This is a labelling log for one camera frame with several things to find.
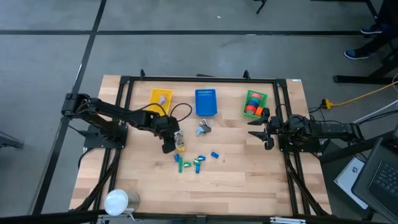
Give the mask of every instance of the wooden tabletop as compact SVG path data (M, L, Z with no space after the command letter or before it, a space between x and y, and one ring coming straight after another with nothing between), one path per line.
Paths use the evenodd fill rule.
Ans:
M114 103L119 79L117 75L105 75L98 98ZM287 84L293 114L308 117L301 81L287 80ZM173 91L170 108L182 102L192 105L193 113L180 122L187 147L187 151L180 154L185 161L192 161L198 155L206 156L207 160L202 163L199 174L195 173L194 166L178 173L174 154L162 153L163 141L154 138L149 132L129 127L115 189L138 193L141 202L137 212L292 214L284 158L279 151L278 141L275 140L272 150L266 151L263 142L248 134L248 131L261 131L263 127L247 125L251 119L242 114L247 91L255 90L268 95L267 107L271 116L275 115L275 96L271 84L135 81L130 110L147 105L153 88ZM208 119L211 132L196 136L201 117L195 114L195 90L201 88L216 90L218 114ZM283 103L282 90L279 91ZM187 113L188 107L179 106L173 116L179 119ZM220 155L218 159L210 156L212 151ZM97 149L82 160L70 208L79 206L96 185L103 155L104 150ZM309 153L300 155L306 186L322 208L331 212L318 159ZM298 207L302 212L299 192L296 186Z

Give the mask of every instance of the concrete floor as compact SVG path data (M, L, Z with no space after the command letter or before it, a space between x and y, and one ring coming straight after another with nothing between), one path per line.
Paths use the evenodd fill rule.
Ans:
M376 9L380 1L373 1ZM0 29L91 30L100 0L0 0ZM358 30L373 18L365 3L269 0L259 15L249 0L108 0L99 30ZM87 35L0 35L0 129L25 142L0 152L0 217L29 213L49 156L65 93L71 90ZM379 88L336 84L333 75L368 75L381 66L383 48L368 60L348 60L362 37L129 35L97 36L80 88L96 96L103 75L241 77L303 80L308 106L322 98L341 102ZM392 89L341 108L327 119L350 122L394 100ZM392 129L398 116L363 125L366 137ZM78 128L85 124L72 122ZM77 175L83 138L69 130L44 212L64 212ZM325 178L332 178L324 170ZM330 192L333 213L358 215Z

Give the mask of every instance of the blue sneaker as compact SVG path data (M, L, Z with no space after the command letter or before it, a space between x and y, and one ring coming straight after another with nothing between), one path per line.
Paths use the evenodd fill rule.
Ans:
M357 60L357 59L366 59L370 56L370 54L360 55L355 50L347 50L344 52L344 56L349 59Z
M388 29L389 26L387 24L380 24L377 26L376 24L373 24L369 27L362 27L361 28L361 33L363 34L381 34L383 31Z

